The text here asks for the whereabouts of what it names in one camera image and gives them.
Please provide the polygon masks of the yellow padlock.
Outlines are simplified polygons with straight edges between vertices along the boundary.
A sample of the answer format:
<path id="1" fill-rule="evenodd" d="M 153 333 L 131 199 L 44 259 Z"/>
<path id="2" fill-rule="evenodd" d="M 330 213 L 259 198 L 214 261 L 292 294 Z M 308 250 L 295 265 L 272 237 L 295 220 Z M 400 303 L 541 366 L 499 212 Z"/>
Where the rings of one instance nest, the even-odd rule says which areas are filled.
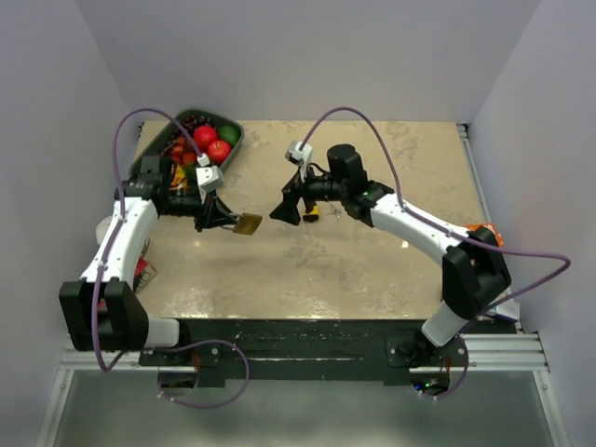
<path id="1" fill-rule="evenodd" d="M 303 213 L 303 221 L 304 222 L 315 223 L 319 220 L 319 218 L 320 218 L 320 211 L 319 211 L 319 207 L 316 203 L 305 208 L 305 212 Z"/>

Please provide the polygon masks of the brass padlock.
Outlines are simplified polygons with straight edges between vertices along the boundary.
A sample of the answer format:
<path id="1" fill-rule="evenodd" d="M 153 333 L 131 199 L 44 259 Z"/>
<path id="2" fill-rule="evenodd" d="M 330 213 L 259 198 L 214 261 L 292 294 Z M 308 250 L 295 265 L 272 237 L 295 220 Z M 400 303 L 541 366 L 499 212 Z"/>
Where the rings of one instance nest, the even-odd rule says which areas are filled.
<path id="1" fill-rule="evenodd" d="M 233 216 L 233 222 L 222 226 L 223 230 L 231 231 L 232 233 L 252 236 L 263 221 L 263 216 L 253 213 L 242 213 Z"/>

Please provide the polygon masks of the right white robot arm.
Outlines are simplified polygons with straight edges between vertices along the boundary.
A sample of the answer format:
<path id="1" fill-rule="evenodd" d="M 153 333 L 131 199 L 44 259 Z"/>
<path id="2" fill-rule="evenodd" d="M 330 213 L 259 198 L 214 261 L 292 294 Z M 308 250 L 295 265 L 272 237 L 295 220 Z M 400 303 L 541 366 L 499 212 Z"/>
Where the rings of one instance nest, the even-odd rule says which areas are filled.
<path id="1" fill-rule="evenodd" d="M 351 218 L 401 238 L 435 261 L 441 268 L 442 303 L 423 324 L 414 353 L 421 363 L 437 365 L 448 354 L 447 344 L 511 284 L 494 233 L 485 226 L 470 230 L 446 223 L 400 202 L 392 188 L 369 179 L 349 144 L 328 150 L 329 167 L 320 174 L 313 170 L 312 151 L 303 142 L 291 143 L 285 157 L 297 171 L 270 218 L 297 225 L 300 203 L 312 210 L 320 201 L 335 201 Z"/>

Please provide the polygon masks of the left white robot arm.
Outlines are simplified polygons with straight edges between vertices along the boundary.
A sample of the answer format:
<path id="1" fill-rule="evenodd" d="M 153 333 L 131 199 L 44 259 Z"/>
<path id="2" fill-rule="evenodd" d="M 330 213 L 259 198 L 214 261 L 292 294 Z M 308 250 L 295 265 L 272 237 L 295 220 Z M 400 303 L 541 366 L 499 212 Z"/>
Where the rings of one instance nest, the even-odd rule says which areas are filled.
<path id="1" fill-rule="evenodd" d="M 79 280 L 60 288 L 61 309 L 75 349 L 160 348 L 172 365 L 183 365 L 192 357 L 193 343 L 180 334 L 179 321 L 149 317 L 133 286 L 145 241 L 160 216 L 191 217 L 197 231 L 237 223 L 237 215 L 217 196 L 224 183 L 220 168 L 201 156 L 193 172 L 198 195 L 176 197 L 169 190 L 173 161 L 145 156 L 139 171 L 115 190 L 111 222 L 96 255 Z"/>

